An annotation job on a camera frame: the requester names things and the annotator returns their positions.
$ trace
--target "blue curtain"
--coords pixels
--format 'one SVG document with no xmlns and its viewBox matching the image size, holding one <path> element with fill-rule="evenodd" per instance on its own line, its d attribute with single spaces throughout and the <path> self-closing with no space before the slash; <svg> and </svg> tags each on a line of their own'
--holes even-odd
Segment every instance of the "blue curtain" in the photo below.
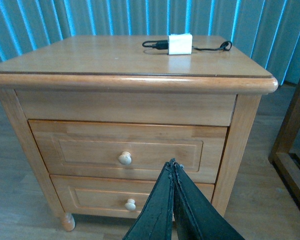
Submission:
<svg viewBox="0 0 300 240">
<path fill-rule="evenodd" d="M 220 35 L 300 78 L 300 0 L 0 0 L 0 62 L 75 35 Z"/>
</svg>

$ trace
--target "round knob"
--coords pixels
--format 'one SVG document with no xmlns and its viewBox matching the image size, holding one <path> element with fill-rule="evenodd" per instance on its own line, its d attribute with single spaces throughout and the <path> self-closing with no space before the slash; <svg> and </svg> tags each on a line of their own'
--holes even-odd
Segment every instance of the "round knob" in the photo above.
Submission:
<svg viewBox="0 0 300 240">
<path fill-rule="evenodd" d="M 126 204 L 124 205 L 125 208 L 128 210 L 128 211 L 134 211 L 136 210 L 136 201 L 133 200 L 133 199 L 128 199 L 128 201 L 126 202 Z"/>
<path fill-rule="evenodd" d="M 129 165 L 132 161 L 130 152 L 124 151 L 118 160 L 122 165 Z"/>
</svg>

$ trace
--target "nightstand leg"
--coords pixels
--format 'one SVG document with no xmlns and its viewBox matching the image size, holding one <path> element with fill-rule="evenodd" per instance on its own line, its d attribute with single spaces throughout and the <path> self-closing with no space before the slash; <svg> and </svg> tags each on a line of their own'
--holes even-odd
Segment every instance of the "nightstand leg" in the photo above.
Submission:
<svg viewBox="0 0 300 240">
<path fill-rule="evenodd" d="M 61 217 L 61 224 L 67 232 L 71 232 L 76 226 L 74 217 L 69 212 L 65 212 L 64 216 Z"/>
</svg>

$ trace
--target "charging cable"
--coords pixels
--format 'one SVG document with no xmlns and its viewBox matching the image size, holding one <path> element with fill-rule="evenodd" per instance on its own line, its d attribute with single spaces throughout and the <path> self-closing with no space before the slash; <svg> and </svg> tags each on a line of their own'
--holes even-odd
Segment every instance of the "charging cable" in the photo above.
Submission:
<svg viewBox="0 0 300 240">
<path fill-rule="evenodd" d="M 145 48 L 164 50 L 169 49 L 169 42 L 168 40 L 150 40 L 143 42 L 142 46 Z M 229 51 L 232 48 L 232 42 L 225 41 L 218 48 L 198 48 L 195 46 L 192 46 L 192 48 L 198 51 Z"/>
</svg>

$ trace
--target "wooden floor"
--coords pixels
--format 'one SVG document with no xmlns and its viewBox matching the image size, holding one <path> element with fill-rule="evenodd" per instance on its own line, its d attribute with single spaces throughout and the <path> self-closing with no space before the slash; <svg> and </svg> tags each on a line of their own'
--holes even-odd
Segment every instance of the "wooden floor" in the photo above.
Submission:
<svg viewBox="0 0 300 240">
<path fill-rule="evenodd" d="M 234 184 L 225 219 L 247 240 L 300 240 L 300 211 L 268 162 L 293 92 L 284 86 L 262 97 Z M 74 218 L 76 228 L 65 232 L 52 215 L 0 105 L 0 240 L 119 240 L 134 222 Z"/>
</svg>

